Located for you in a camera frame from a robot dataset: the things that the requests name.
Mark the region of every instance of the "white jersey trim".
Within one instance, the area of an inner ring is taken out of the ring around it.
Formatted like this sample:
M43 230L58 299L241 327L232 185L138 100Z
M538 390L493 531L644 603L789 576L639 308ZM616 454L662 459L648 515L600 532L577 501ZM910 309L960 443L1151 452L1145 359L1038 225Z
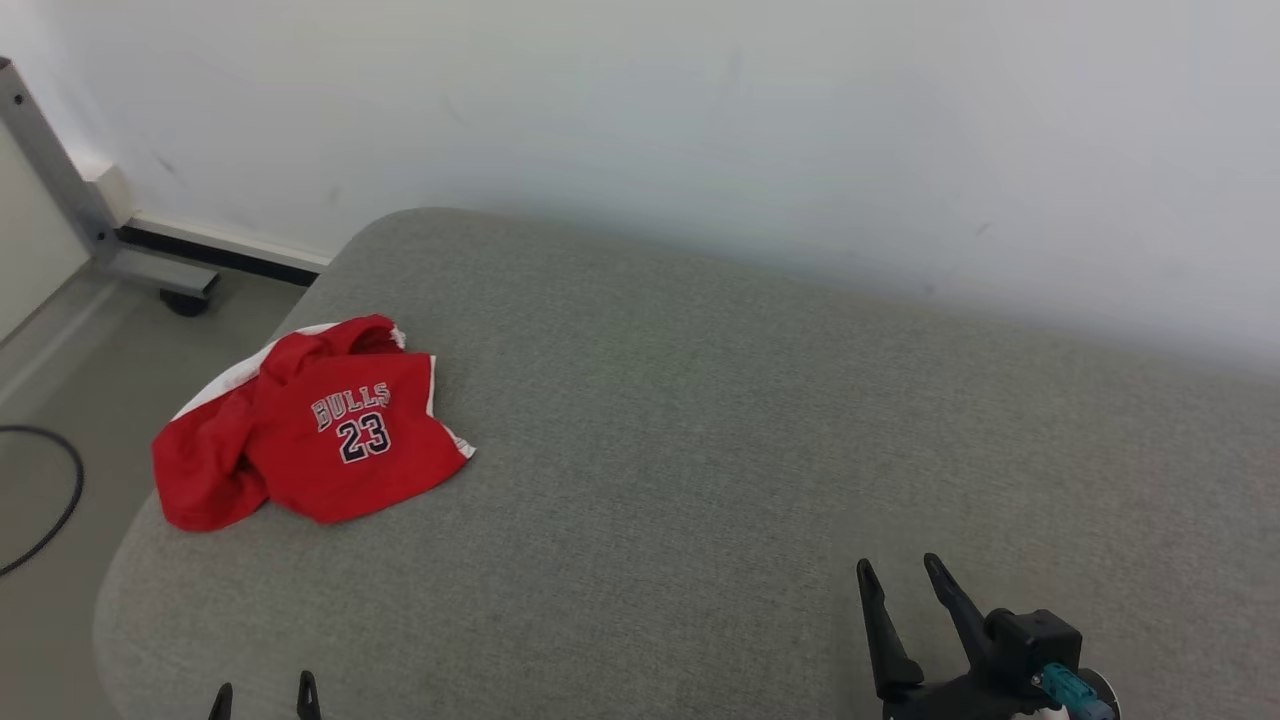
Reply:
M293 331L293 333L320 334L337 324L338 323L324 323L320 325L308 325L305 328L296 329ZM396 345L398 345L401 350L404 350L404 333L401 332L399 328L392 327L392 340L396 341ZM266 343L266 347L264 347L262 350L259 350L250 357L246 357L239 363L232 365L230 368L223 370L220 375L214 378L212 382L205 386L204 389L197 392L196 397L192 397L191 401L187 402L187 405L183 405L182 410L179 410L178 414L173 416L173 419L177 420L178 418L182 418L183 415L191 413L196 407L200 407L201 405L206 405L214 400L218 400L219 397L227 395L228 392L256 378L259 370L262 368L262 361L266 360L268 355L270 355L271 348L275 347L276 342L279 341L273 340L271 342Z
M430 368L430 373L431 373L431 379L429 380L429 384L426 386L426 414L430 418L435 418L435 361L436 361L436 359L435 359L435 355L428 355L428 357L430 357L429 368ZM458 448L458 452L461 452L463 457L466 457L467 460L470 460L471 456L476 454L475 446L472 446L470 442L460 438L458 436L453 434L453 430L451 430L448 425L445 425L444 423L440 423L440 427L444 428L444 432L449 433L449 437L453 438L454 447Z

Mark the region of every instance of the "furniture caster wheel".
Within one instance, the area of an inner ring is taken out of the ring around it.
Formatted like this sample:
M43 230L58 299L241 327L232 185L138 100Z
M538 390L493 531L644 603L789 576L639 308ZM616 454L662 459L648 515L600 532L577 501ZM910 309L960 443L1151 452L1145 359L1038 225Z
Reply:
M161 290L160 300L163 300L170 310L183 318L195 318L196 315L202 315L205 310L209 310L207 297L192 297L172 290Z

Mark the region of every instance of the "teal connector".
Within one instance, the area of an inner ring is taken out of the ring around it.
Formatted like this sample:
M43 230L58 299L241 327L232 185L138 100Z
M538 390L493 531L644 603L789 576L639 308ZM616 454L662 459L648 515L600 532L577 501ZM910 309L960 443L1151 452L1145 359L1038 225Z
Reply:
M1048 697L1062 703L1071 717L1078 720L1115 720L1111 707L1098 700L1098 693L1060 662L1050 662L1041 670L1039 687Z

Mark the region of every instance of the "gray cushion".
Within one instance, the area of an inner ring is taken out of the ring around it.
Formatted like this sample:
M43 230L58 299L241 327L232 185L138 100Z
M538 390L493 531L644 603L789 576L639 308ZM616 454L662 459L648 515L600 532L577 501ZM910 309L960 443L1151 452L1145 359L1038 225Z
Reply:
M321 527L155 497L101 591L127 719L877 717L852 566L932 679L920 566L1048 607L1132 717L1280 706L1280 392L1261 382L500 218L361 232L282 328L384 313L477 446Z

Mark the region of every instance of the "white wall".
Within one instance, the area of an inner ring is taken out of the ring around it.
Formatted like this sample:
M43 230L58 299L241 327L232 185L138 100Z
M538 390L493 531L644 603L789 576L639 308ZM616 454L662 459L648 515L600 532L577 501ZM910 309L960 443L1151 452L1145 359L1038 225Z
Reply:
M155 218L330 256L403 208L534 209L1280 368L1266 0L42 0L37 20L67 55L49 90L74 88L55 127Z

